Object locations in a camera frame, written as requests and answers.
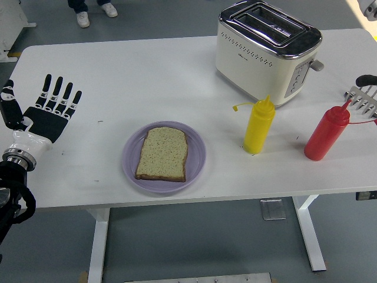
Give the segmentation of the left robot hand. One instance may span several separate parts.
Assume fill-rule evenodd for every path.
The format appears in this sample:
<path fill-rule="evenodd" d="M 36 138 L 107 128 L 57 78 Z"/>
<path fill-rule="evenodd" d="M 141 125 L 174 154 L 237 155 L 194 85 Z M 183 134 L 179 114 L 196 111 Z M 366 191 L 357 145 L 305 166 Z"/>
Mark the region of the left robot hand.
<path fill-rule="evenodd" d="M 75 113 L 82 91 L 70 98 L 73 83 L 69 82 L 61 91 L 63 78 L 58 77 L 50 93 L 51 80 L 52 75 L 47 74 L 35 104 L 25 111 L 21 111 L 16 100 L 14 82 L 8 80 L 5 83 L 1 91 L 1 114 L 7 128 L 46 138 L 51 143 L 57 141 Z"/>

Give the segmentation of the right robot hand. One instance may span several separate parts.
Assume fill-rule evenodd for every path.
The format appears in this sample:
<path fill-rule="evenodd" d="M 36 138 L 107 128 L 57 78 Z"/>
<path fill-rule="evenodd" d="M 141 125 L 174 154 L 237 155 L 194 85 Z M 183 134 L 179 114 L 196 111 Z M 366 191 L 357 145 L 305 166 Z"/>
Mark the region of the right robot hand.
<path fill-rule="evenodd" d="M 359 9 L 363 16 L 370 22 L 376 21 L 376 1 L 375 0 L 358 0 Z M 376 85 L 375 75 L 362 75 L 356 79 L 358 87 L 367 85 Z"/>

